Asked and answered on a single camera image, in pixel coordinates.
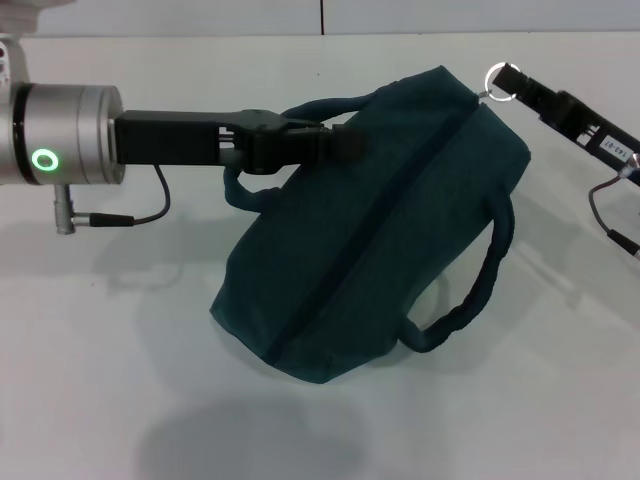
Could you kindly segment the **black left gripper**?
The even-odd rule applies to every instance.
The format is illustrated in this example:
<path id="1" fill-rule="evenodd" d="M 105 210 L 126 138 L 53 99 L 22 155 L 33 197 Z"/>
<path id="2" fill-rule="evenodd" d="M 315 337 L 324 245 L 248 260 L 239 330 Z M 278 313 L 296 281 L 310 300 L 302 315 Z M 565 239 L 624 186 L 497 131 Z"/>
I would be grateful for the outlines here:
<path id="1" fill-rule="evenodd" d="M 266 110 L 226 113 L 127 110 L 113 125 L 121 165 L 240 167 L 258 140 L 284 134 L 286 155 L 298 164 L 359 160 L 366 134 L 345 125 Z"/>

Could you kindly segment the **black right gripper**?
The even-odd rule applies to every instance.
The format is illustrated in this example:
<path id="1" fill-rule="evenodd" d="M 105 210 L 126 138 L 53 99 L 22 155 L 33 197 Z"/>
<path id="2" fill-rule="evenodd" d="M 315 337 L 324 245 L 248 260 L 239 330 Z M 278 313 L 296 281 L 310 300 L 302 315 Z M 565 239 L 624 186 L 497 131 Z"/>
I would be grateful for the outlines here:
<path id="1" fill-rule="evenodd" d="M 639 140 L 567 92 L 553 91 L 511 64 L 501 68 L 493 85 L 610 168 L 639 168 Z"/>

